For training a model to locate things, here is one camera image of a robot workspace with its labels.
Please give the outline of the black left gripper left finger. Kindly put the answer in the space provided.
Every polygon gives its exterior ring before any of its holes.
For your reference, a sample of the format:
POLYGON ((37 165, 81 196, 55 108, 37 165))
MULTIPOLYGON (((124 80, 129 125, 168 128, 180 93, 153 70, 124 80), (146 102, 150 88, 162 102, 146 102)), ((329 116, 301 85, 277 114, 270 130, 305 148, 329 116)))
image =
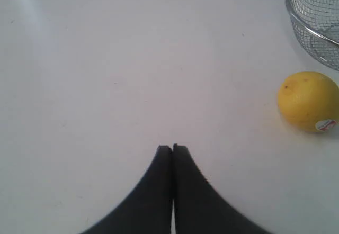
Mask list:
POLYGON ((130 194, 84 233, 170 233, 172 156, 170 147, 159 146, 147 171, 130 194))

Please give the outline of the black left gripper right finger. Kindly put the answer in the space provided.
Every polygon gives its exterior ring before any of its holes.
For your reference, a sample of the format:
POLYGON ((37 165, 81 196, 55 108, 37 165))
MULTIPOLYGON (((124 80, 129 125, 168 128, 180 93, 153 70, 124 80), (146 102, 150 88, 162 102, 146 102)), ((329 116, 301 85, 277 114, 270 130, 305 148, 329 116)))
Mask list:
POLYGON ((185 146, 173 146, 173 177, 177 233, 268 233, 218 194, 185 146))

